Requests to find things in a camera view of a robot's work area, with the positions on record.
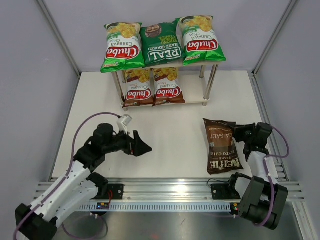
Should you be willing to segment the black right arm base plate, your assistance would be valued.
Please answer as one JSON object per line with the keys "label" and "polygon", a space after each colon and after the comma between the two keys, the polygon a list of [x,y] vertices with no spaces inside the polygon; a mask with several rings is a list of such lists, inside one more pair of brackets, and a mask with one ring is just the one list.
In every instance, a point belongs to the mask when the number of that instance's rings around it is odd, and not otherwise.
{"label": "black right arm base plate", "polygon": [[207,186],[211,190],[213,200],[240,200],[240,195],[233,189],[228,181],[210,178]]}

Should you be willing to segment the green Chuba cassava chips bag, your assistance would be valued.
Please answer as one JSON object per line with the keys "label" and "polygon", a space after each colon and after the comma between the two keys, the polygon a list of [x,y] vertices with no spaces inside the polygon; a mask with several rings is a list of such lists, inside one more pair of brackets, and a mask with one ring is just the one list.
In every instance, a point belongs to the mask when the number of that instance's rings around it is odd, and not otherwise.
{"label": "green Chuba cassava chips bag", "polygon": [[107,48],[101,73],[144,68],[140,38],[141,22],[115,22],[106,24]]}

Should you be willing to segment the brown Chuba barbeque bag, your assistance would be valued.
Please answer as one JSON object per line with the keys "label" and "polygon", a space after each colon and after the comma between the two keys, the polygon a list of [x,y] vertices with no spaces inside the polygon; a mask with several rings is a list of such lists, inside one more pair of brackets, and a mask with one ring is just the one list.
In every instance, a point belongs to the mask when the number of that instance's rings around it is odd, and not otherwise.
{"label": "brown Chuba barbeque bag", "polygon": [[164,104],[185,104],[183,90],[179,85],[177,67],[153,68],[153,106]]}
{"label": "brown Chuba barbeque bag", "polygon": [[150,69],[131,69],[124,72],[127,92],[122,108],[152,105],[154,98]]}

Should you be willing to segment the brown Kettle sea salt bag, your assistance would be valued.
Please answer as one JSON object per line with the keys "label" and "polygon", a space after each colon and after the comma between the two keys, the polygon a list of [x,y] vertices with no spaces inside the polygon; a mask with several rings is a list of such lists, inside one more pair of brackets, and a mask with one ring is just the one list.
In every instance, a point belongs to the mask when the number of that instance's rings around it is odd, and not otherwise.
{"label": "brown Kettle sea salt bag", "polygon": [[204,119],[208,141],[207,172],[210,175],[242,170],[233,134],[235,122]]}

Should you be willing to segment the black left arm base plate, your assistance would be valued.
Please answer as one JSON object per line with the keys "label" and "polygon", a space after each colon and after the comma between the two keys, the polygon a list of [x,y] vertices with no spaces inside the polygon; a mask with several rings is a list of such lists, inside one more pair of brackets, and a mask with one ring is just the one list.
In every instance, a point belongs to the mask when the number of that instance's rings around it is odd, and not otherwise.
{"label": "black left arm base plate", "polygon": [[93,200],[122,200],[124,194],[123,184],[107,184],[98,188],[97,196]]}

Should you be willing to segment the green REAL chips bag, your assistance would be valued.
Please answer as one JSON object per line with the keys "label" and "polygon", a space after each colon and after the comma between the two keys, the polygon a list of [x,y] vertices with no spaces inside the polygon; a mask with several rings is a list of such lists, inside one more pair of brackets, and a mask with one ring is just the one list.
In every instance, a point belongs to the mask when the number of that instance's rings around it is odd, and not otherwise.
{"label": "green REAL chips bag", "polygon": [[176,20],[140,29],[142,55],[147,67],[168,64],[185,57],[177,36]]}

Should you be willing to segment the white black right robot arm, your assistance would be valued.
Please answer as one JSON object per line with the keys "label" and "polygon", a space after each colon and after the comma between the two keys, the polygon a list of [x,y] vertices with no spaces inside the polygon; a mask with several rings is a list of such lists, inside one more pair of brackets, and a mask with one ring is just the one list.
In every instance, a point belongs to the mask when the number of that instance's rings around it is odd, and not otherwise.
{"label": "white black right robot arm", "polygon": [[288,189],[270,170],[276,155],[270,154],[266,145],[274,130],[276,127],[264,122],[235,125],[233,138],[244,143],[243,154],[252,176],[237,172],[226,189],[230,197],[240,197],[239,217],[270,230],[278,227],[288,198]]}

